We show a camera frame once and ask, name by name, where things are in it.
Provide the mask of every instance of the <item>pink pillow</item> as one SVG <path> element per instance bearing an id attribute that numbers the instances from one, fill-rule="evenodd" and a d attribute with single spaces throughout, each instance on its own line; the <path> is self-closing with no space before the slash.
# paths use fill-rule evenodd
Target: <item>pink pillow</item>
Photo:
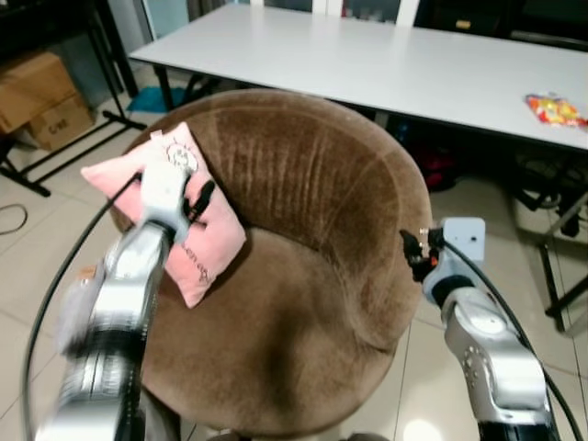
<path id="1" fill-rule="evenodd" d="M 204 157 L 185 122 L 166 134 L 152 133 L 152 138 L 124 156 L 82 169 L 82 176 L 111 198 L 147 163 L 168 161 L 188 165 L 196 172 L 190 178 L 186 197 L 193 206 L 202 186 L 211 179 Z M 132 185 L 116 206 L 133 222 L 141 217 L 140 185 Z M 174 245 L 165 269 L 179 286 L 188 308 L 204 297 L 214 279 L 229 265 L 245 242 L 245 231 L 226 197 L 214 187 L 210 203 L 198 220 L 202 225 L 190 227 L 187 240 Z"/>

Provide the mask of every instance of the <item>tile floor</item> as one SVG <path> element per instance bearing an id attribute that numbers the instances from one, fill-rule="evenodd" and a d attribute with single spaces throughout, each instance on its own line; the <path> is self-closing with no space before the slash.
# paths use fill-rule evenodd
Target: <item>tile floor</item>
<path id="1" fill-rule="evenodd" d="M 133 117 L 147 123 L 157 119 L 145 114 Z M 73 241 L 103 202 L 79 176 L 79 168 L 120 154 L 135 135 L 134 130 L 126 132 L 50 179 L 47 186 L 53 191 L 51 198 L 38 197 L 0 177 L 0 206 L 21 202 L 30 216 L 20 232 L 0 236 L 0 357 L 5 360 L 0 375 L 2 440 L 22 439 L 17 382 L 40 299 Z M 26 155 L 13 159 L 21 164 L 30 161 Z M 587 436 L 588 333 L 565 338 L 555 332 L 552 321 L 543 314 L 547 293 L 538 254 L 532 246 L 534 233 L 546 230 L 555 216 L 546 211 L 530 213 L 496 185 L 474 179 L 433 195 L 432 201 L 438 219 L 470 215 L 487 221 L 485 269 L 525 326 Z M 0 230 L 16 221 L 0 218 Z M 77 268 L 93 264 L 116 236 L 110 219 L 104 219 L 77 256 L 63 285 Z M 585 271 L 586 230 L 581 236 L 583 244 L 561 242 L 558 254 L 553 255 L 554 267 L 561 272 L 559 288 L 570 288 Z M 575 253 L 566 254 L 570 247 Z M 64 367 L 52 342 L 58 302 L 59 296 L 50 307 L 35 356 L 32 390 L 37 421 L 55 400 Z M 574 318 L 580 312 L 580 308 L 574 308 L 570 315 Z M 390 441 L 478 439 L 462 373 L 446 348 L 438 315 L 436 308 L 423 301 L 379 389 L 347 421 L 311 439 L 337 441 L 354 431 L 376 432 Z M 560 410 L 556 412 L 562 439 L 571 440 Z M 183 441 L 201 441 L 206 435 L 202 427 L 195 429 L 193 423 L 184 422 Z"/>

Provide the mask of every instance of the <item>brown fabric upholstery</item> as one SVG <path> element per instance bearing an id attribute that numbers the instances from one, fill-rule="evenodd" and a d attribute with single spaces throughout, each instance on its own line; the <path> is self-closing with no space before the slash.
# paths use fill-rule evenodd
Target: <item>brown fabric upholstery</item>
<path id="1" fill-rule="evenodd" d="M 269 90 L 181 107 L 133 145 L 182 120 L 249 237 L 194 310 L 164 280 L 145 386 L 244 435 L 337 424 L 383 379 L 419 299 L 398 233 L 431 222 L 416 165 L 356 112 Z"/>

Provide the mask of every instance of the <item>cable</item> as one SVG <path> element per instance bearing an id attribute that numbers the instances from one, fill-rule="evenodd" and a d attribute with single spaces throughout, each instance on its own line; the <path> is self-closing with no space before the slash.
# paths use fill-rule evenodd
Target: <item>cable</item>
<path id="1" fill-rule="evenodd" d="M 47 313 L 47 309 L 59 286 L 60 282 L 62 281 L 63 275 L 67 268 L 72 264 L 72 261 L 76 257 L 77 253 L 80 251 L 80 248 L 84 244 L 87 237 L 90 235 L 92 230 L 96 227 L 96 225 L 100 222 L 100 220 L 104 217 L 105 213 L 112 208 L 115 201 L 122 195 L 130 185 L 135 182 L 136 180 L 140 179 L 141 174 L 135 174 L 127 183 L 111 198 L 107 201 L 106 204 L 98 211 L 98 213 L 94 216 L 94 218 L 88 223 L 85 230 L 80 235 L 77 242 L 73 245 L 72 250 L 70 253 L 65 257 L 62 265 L 60 266 L 57 274 L 51 281 L 49 285 L 49 289 L 45 293 L 45 297 L 41 301 L 39 312 L 37 312 L 37 317 L 35 318 L 35 322 L 33 323 L 32 330 L 30 332 L 30 337 L 28 338 L 27 344 L 27 351 L 25 352 L 25 360 L 23 365 L 23 373 L 20 382 L 20 393 L 22 395 L 22 402 L 21 402 L 21 412 L 22 412 L 22 419 L 23 419 L 23 428 L 25 431 L 25 439 L 27 441 L 33 441 L 33 431 L 31 425 L 31 415 L 30 415 L 30 390 L 29 390 L 29 382 L 30 382 L 30 365 L 32 362 L 33 352 L 35 350 L 35 344 L 37 343 L 37 338 L 39 337 L 40 326 L 43 323 L 43 318 Z"/>
<path id="2" fill-rule="evenodd" d="M 22 210 L 22 214 L 23 214 L 22 221 L 15 228 L 13 228 L 11 230 L 5 230 L 3 232 L 0 232 L 0 236 L 4 236 L 5 234 L 11 234 L 13 232 L 17 232 L 18 230 L 20 230 L 22 227 L 25 226 L 25 223 L 27 223 L 27 220 L 28 220 L 28 211 L 27 211 L 27 208 L 24 205 L 22 205 L 22 204 L 10 204 L 10 205 L 4 205 L 3 207 L 0 207 L 0 211 L 4 211 L 4 210 L 7 210 L 7 209 L 21 209 Z"/>
<path id="3" fill-rule="evenodd" d="M 501 295 L 498 288 L 495 287 L 494 284 L 488 279 L 488 277 L 481 271 L 481 269 L 476 264 L 474 264 L 465 254 L 463 254 L 461 251 L 459 251 L 459 249 L 453 243 L 443 240 L 442 245 L 446 246 L 449 250 L 451 250 L 451 252 L 455 253 L 461 260 L 463 260 L 463 262 L 467 266 L 469 266 L 469 268 L 474 273 L 476 273 L 476 275 L 481 279 L 481 281 L 484 283 L 484 285 L 486 285 L 486 287 L 488 287 L 488 289 L 490 290 L 490 292 L 492 293 L 492 295 L 494 296 L 496 301 L 498 301 L 501 308 L 504 310 L 504 313 L 506 313 L 509 320 L 513 324 L 516 332 L 519 335 L 519 339 L 521 340 L 521 343 L 523 344 L 523 346 L 525 346 L 529 351 L 531 351 L 531 353 L 533 353 L 534 356 L 537 356 L 535 349 L 533 349 L 531 342 L 529 341 L 528 337 L 525 334 L 525 330 L 521 326 L 521 323 L 516 319 L 515 313 L 513 312 L 513 310 L 510 309 L 510 307 L 508 306 L 508 303 L 506 303 L 506 300 L 504 300 L 504 297 Z M 561 394 L 560 389 L 553 382 L 553 379 L 551 378 L 550 374 L 545 370 L 543 365 L 541 365 L 541 368 L 543 369 L 543 375 L 545 376 L 545 381 L 548 383 L 548 387 L 551 389 L 551 392 L 553 392 L 553 395 L 555 396 L 556 400 L 560 404 L 561 409 L 563 410 L 563 413 L 566 415 L 566 418 L 568 419 L 568 422 L 570 423 L 571 431 L 573 432 L 573 435 L 574 435 L 576 441 L 583 441 L 582 433 L 580 432 L 580 427 L 578 426 L 576 419 L 574 418 L 573 414 L 571 413 L 570 406 L 563 398 L 563 395 Z M 551 402 L 549 403 L 549 407 L 551 408 L 551 412 L 553 415 L 553 406 L 551 406 Z M 554 427 L 556 428 L 556 432 L 557 432 L 555 416 L 552 416 L 552 423 L 553 423 Z"/>

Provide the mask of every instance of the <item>colorful package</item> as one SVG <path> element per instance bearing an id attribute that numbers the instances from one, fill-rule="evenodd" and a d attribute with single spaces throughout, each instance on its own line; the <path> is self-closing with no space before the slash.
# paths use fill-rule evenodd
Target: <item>colorful package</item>
<path id="1" fill-rule="evenodd" d="M 539 121 L 560 126 L 586 126 L 578 109 L 567 99 L 553 94 L 527 95 L 525 101 Z"/>

